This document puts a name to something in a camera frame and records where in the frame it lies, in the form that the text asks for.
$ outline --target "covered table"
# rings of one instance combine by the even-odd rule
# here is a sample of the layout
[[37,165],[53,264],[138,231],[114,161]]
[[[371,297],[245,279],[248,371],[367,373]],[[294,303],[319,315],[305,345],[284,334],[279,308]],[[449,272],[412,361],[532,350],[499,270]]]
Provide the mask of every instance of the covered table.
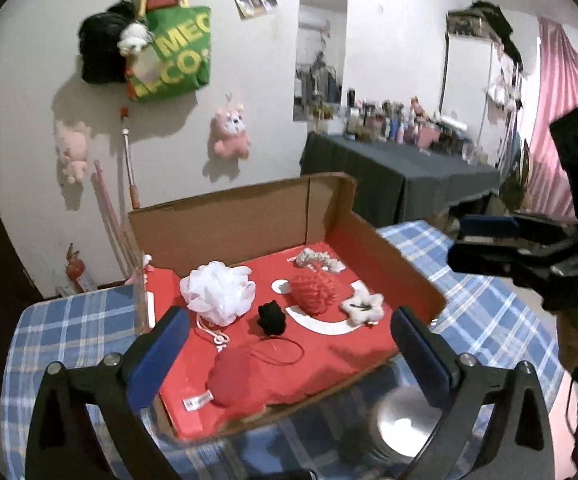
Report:
[[418,220],[498,193],[500,173],[458,156],[395,142],[309,134],[301,174],[341,171],[358,181],[354,212],[374,227]]
[[[528,360],[535,366],[546,405],[551,409],[563,369],[558,345],[536,316],[497,278],[456,274],[446,265],[451,241],[425,222],[408,222],[381,234],[446,298],[432,330],[457,352],[470,352],[482,364],[513,368]],[[133,286],[125,285],[60,300],[38,303],[24,311],[11,342],[2,387],[2,441],[9,479],[24,476],[26,439],[35,396],[47,365],[97,364],[108,352],[124,352],[134,333]],[[319,478],[374,478],[368,466],[340,460],[345,433],[363,424],[371,407],[389,390],[410,384],[404,359],[396,356],[351,387],[313,403],[280,421],[228,438],[181,444],[163,435],[155,441],[183,479],[243,479],[247,476],[298,468]],[[89,413],[114,473],[129,475],[119,461],[97,408]],[[463,476],[473,463],[491,407],[485,406],[472,440],[451,478]],[[154,413],[142,420],[154,435]]]

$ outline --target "white bag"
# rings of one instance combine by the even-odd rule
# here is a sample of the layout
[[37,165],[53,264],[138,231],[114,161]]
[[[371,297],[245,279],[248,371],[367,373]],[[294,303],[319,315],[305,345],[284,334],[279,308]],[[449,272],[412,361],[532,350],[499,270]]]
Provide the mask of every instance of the white bag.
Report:
[[256,284],[248,279],[251,269],[230,268],[210,262],[180,280],[180,292],[189,309],[220,326],[247,313],[256,296]]

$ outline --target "beige star plush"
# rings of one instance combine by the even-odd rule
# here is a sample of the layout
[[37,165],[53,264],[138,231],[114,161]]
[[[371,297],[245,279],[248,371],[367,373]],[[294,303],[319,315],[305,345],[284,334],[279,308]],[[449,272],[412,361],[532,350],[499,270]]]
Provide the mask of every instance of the beige star plush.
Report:
[[360,288],[355,291],[352,298],[344,300],[340,308],[349,315],[349,323],[353,326],[375,325],[384,317],[382,308],[384,297],[381,294],[369,294],[369,292]]

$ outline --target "pink plush toy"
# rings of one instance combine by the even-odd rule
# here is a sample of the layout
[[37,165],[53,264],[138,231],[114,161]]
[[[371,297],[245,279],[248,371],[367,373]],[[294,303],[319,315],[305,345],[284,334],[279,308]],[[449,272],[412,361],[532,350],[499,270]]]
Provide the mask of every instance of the pink plush toy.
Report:
[[213,151],[222,158],[248,158],[251,140],[246,134],[242,110],[242,105],[236,108],[227,106],[224,110],[218,110],[215,115],[214,130],[218,140],[213,145]]
[[75,126],[65,126],[62,121],[56,122],[56,145],[60,162],[64,165],[62,173],[69,184],[82,182],[86,171],[88,146],[86,137],[91,134],[91,128],[82,121]]

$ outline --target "blue checkered tablecloth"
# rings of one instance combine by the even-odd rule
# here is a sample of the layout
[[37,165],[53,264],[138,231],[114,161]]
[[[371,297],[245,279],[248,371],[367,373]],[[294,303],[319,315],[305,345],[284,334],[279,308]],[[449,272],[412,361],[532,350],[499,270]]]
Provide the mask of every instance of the blue checkered tablecloth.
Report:
[[[445,295],[447,305],[434,332],[456,352],[471,352],[483,364],[513,367],[519,360],[533,362],[550,409],[563,369],[556,341],[528,307],[497,278],[449,270],[446,253],[451,241],[425,222],[387,227],[380,233]],[[124,352],[135,338],[134,305],[133,287],[125,285],[38,303],[24,311],[3,380],[2,437],[9,478],[24,475],[29,423],[47,364],[58,360],[69,368],[91,366],[108,352]],[[241,479],[297,468],[313,469],[326,479],[368,479],[374,478],[375,470],[340,460],[342,437],[363,422],[381,396],[412,381],[404,359],[395,357],[353,386],[280,422],[199,445],[184,446],[154,434],[150,410],[144,410],[142,418],[185,479]],[[91,407],[89,412],[115,474],[129,479],[98,409]],[[483,407],[452,478],[462,476],[472,464],[489,415],[490,409]]]

